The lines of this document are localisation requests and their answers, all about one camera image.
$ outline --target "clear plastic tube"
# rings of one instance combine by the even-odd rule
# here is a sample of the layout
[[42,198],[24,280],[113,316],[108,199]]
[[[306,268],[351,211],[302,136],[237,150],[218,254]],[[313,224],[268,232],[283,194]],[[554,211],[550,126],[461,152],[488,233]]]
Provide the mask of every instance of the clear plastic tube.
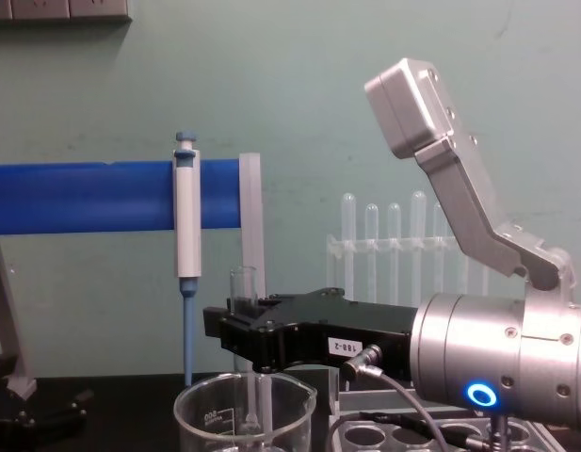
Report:
[[326,243],[326,287],[338,287],[338,282],[336,281],[336,256],[331,248],[332,241],[333,237],[328,235]]
[[482,266],[482,287],[480,288],[480,295],[489,295],[489,268]]
[[370,303],[377,302],[377,269],[376,269],[376,251],[378,248],[378,206],[368,204],[365,208],[365,239],[367,240],[367,301]]
[[[230,272],[230,307],[232,313],[249,313],[257,305],[256,293],[256,268],[253,266],[239,266]],[[252,371],[252,363],[239,355],[234,355],[234,371],[247,373],[246,382],[248,384],[248,413],[246,415],[246,425],[253,425],[258,428],[257,404],[256,404],[256,384],[257,380]],[[271,413],[263,412],[264,419],[271,417]]]
[[460,294],[468,293],[468,275],[470,273],[470,258],[461,256],[461,271],[458,273],[458,290]]
[[447,220],[443,208],[436,202],[432,212],[432,234],[436,241],[434,251],[434,291],[443,292],[444,288],[444,249],[447,237]]
[[411,235],[412,251],[412,306],[422,302],[422,247],[426,232],[426,194],[416,191],[412,195]]
[[399,240],[401,239],[401,206],[393,202],[388,206],[387,218],[388,238],[391,242],[391,259],[389,275],[389,302],[399,304]]
[[355,299],[353,247],[356,234],[355,196],[346,193],[342,200],[342,239],[345,244],[345,298]]

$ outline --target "robotic arm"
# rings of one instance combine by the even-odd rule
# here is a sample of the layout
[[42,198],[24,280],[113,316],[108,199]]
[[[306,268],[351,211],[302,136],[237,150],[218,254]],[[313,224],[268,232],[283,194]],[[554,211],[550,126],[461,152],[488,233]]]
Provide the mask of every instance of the robotic arm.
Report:
[[568,253],[508,221],[431,64],[403,59],[365,90],[393,154],[426,172],[463,252],[525,278],[525,300],[439,294],[416,312],[324,289],[251,312],[208,308],[207,334],[266,373],[376,350],[378,366],[424,399],[581,429],[581,306]]
[[430,63],[403,59],[365,90],[392,152],[427,174],[462,251],[526,281],[525,301],[438,295],[424,304],[412,330],[416,391],[581,428],[581,306],[570,256],[508,221],[476,138]]

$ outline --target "cable connector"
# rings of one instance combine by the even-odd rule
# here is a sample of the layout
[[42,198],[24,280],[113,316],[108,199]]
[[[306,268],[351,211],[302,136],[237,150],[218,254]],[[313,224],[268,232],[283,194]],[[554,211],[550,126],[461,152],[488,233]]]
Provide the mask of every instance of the cable connector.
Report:
[[377,366],[382,361],[380,347],[371,345],[364,348],[340,366],[340,373],[347,381],[355,381],[361,375],[379,377],[382,371]]

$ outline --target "glass beaker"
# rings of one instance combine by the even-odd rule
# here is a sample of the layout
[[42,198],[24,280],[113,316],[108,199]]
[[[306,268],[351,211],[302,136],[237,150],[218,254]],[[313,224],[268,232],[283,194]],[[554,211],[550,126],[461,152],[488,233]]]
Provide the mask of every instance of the glass beaker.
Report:
[[[257,429],[248,422],[247,432],[247,377],[219,375],[177,397],[173,412],[181,430],[182,452],[309,452],[317,391],[285,374],[253,375],[257,380],[266,377],[270,383],[256,385]],[[270,428],[263,427],[267,417]]]

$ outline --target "test tube rack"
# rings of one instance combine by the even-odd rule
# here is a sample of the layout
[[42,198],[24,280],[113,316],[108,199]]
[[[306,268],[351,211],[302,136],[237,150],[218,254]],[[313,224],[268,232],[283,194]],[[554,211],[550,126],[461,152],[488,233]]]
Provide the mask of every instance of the test tube rack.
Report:
[[[432,295],[423,294],[423,286],[431,286],[434,293],[450,290],[453,285],[458,293],[487,295],[489,292],[489,268],[475,263],[461,253],[455,236],[450,233],[443,208],[438,202],[432,206],[431,228],[427,228],[427,195],[422,191],[412,194],[409,211],[409,233],[402,234],[401,206],[392,202],[387,209],[386,237],[379,233],[379,209],[370,203],[364,212],[363,238],[357,238],[357,201],[353,194],[346,193],[342,198],[341,238],[328,235],[327,240],[327,286],[345,289],[346,299],[380,302],[394,305],[411,305],[417,307],[423,299]],[[356,271],[355,261],[366,258],[366,295],[356,293],[357,279],[363,273]],[[449,258],[458,266],[451,279],[445,263]],[[411,275],[406,274],[405,259],[411,261],[407,266]],[[379,261],[386,260],[387,274],[379,271]],[[432,267],[423,276],[423,267]],[[426,276],[433,281],[426,281]],[[411,282],[411,293],[405,297],[401,285]]]

